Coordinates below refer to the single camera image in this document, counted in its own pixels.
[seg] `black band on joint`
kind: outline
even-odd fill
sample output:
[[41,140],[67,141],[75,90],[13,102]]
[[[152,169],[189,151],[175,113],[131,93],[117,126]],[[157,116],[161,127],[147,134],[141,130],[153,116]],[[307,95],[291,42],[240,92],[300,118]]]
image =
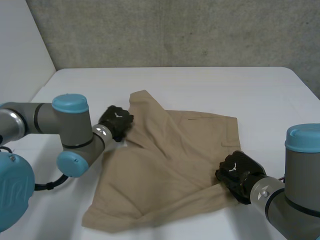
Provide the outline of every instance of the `black band on joint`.
[[40,134],[44,134],[44,133],[41,131],[41,129],[40,129],[40,127],[39,127],[39,123],[38,123],[39,110],[40,110],[40,108],[43,106],[43,104],[44,104],[44,103],[40,103],[40,104],[36,107],[36,109],[35,109],[35,111],[34,111],[34,117],[33,117],[34,127],[35,127],[35,129],[36,129]]
[[294,208],[295,210],[298,210],[299,212],[302,212],[304,214],[308,214],[308,215],[316,217],[316,218],[320,218],[320,211],[315,211],[315,210],[306,208],[304,206],[301,206],[299,204],[296,204],[293,201],[291,201],[287,196],[284,196],[284,199],[285,199],[286,203],[289,204],[290,207]]
[[16,110],[14,110],[14,109],[12,109],[12,108],[8,108],[8,107],[6,107],[5,109],[8,109],[8,110],[10,110],[11,112],[14,112],[15,114],[17,114],[20,118],[21,118],[21,120],[22,120],[22,122],[23,122],[23,124],[24,124],[24,137],[28,134],[28,131],[29,131],[29,129],[28,129],[28,124],[27,124],[27,121],[26,121],[26,119],[24,118],[24,116],[22,116],[18,111],[16,111]]
[[106,149],[105,141],[102,139],[102,137],[100,137],[100,136],[99,136],[98,134],[96,134],[95,132],[93,133],[93,135],[97,136],[97,137],[101,140],[101,142],[102,142],[102,144],[103,144],[103,149]]
[[65,148],[65,149],[79,149],[79,148],[83,148],[83,147],[91,144],[93,141],[94,141],[94,137],[92,136],[92,138],[89,141],[87,141],[87,142],[85,142],[83,144],[69,146],[69,145],[65,145],[65,144],[62,143],[62,147]]
[[266,219],[268,220],[268,222],[270,222],[269,220],[269,207],[270,207],[270,204],[272,202],[272,200],[278,196],[280,193],[284,192],[285,189],[284,188],[280,188],[278,189],[277,191],[275,191],[274,193],[272,193],[272,195],[269,197],[268,201],[266,201],[266,204],[265,204],[265,208],[264,208],[264,213],[265,213],[265,217]]

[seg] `white tabletop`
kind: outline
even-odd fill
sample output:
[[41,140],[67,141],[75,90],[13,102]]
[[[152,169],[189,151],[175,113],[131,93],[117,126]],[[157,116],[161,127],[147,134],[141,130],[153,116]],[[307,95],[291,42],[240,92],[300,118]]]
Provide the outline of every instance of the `white tabletop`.
[[[33,102],[58,95],[87,97],[92,124],[109,105],[128,109],[130,93],[147,90],[167,110],[215,113],[238,119],[242,150],[269,176],[285,171],[286,130],[320,122],[320,101],[293,71],[283,67],[88,68],[56,72]],[[33,167],[36,182],[56,180],[57,135],[29,135],[14,152]],[[1,240],[282,240],[251,205],[238,205],[157,228],[109,234],[81,226],[92,202],[101,159],[78,179],[51,191],[35,192],[24,216]]]

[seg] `white wall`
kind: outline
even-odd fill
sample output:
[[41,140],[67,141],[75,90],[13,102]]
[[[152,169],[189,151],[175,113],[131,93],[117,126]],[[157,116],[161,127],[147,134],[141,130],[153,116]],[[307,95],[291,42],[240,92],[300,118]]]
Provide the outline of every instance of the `white wall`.
[[25,0],[0,0],[0,104],[28,102],[56,69]]

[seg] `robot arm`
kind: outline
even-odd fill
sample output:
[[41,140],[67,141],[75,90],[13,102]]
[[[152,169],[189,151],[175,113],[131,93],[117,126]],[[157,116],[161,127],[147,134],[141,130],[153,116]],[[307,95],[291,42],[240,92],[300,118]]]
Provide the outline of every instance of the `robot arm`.
[[111,140],[121,141],[133,116],[111,106],[92,127],[84,96],[66,94],[50,103],[5,103],[0,107],[0,147],[28,134],[59,134],[63,152],[59,170],[80,177],[95,162]]
[[254,205],[288,240],[320,239],[319,154],[286,149],[285,183],[241,151],[220,163],[216,177],[242,204]]
[[0,233],[14,225],[28,208],[36,190],[50,190],[68,177],[80,177],[112,142],[120,142],[133,116],[110,106],[92,126],[87,99],[79,94],[56,97],[50,103],[0,105],[0,147],[28,134],[59,134],[63,152],[56,160],[63,173],[55,182],[35,184],[30,164],[11,152],[0,152]]

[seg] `concrete wall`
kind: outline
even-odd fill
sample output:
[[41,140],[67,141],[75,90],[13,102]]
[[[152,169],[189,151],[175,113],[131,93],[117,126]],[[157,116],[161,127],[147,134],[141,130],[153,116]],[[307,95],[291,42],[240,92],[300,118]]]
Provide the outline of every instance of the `concrete wall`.
[[0,0],[0,104],[28,102],[56,72],[25,0]]
[[283,66],[320,97],[320,0],[27,0],[57,69]]

